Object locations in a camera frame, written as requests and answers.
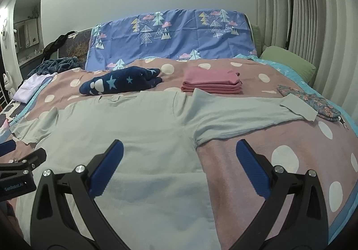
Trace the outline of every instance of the blue gripper pad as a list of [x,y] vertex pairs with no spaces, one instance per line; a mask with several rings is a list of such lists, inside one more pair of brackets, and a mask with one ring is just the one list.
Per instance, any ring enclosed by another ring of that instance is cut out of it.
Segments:
[[236,156],[256,193],[267,199],[271,194],[270,179],[243,140],[238,141],[236,144]]
[[124,154],[124,146],[118,141],[107,153],[90,178],[90,188],[88,195],[91,198],[101,196],[110,181],[114,171],[121,162]]
[[16,149],[16,142],[14,140],[10,140],[0,144],[0,157],[14,151],[15,149]]

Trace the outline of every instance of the black cloth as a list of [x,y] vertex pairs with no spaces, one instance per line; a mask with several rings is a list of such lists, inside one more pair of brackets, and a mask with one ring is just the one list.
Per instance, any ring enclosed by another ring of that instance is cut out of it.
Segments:
[[67,34],[62,34],[61,36],[59,36],[57,38],[56,41],[48,44],[45,48],[44,48],[44,51],[42,53],[43,55],[43,61],[47,61],[50,59],[50,56],[56,52],[58,50],[58,48],[62,47],[65,42],[66,42],[66,39],[69,35],[75,33],[75,31],[71,31],[71,32],[68,32]]
[[35,73],[37,75],[46,75],[52,73],[61,73],[67,70],[71,70],[73,68],[78,68],[80,66],[80,61],[77,57],[72,58],[60,58],[60,59],[50,59],[44,61],[42,64],[37,66],[34,70],[32,70],[27,78],[31,77]]

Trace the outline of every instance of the blue sheet with tree print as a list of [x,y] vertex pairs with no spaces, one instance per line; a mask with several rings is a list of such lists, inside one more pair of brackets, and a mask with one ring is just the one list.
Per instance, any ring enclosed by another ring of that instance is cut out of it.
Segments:
[[256,54],[243,13],[157,11],[93,27],[86,70],[117,70],[136,59],[233,58]]

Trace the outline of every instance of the folded pink cloth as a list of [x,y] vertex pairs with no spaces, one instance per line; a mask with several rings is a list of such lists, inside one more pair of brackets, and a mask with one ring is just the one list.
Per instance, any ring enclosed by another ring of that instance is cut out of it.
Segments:
[[195,88],[208,93],[237,94],[241,92],[242,83],[232,70],[193,67],[185,72],[181,90],[193,92]]

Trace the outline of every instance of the gray fleece blanket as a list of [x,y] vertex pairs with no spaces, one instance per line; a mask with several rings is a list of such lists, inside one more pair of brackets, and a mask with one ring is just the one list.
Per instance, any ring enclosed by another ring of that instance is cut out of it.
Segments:
[[44,61],[39,66],[37,66],[34,70],[32,70],[27,75],[27,78],[31,77],[35,73],[37,75],[46,75],[55,72],[61,73],[78,67],[80,67],[80,61],[77,59],[77,57],[50,59]]

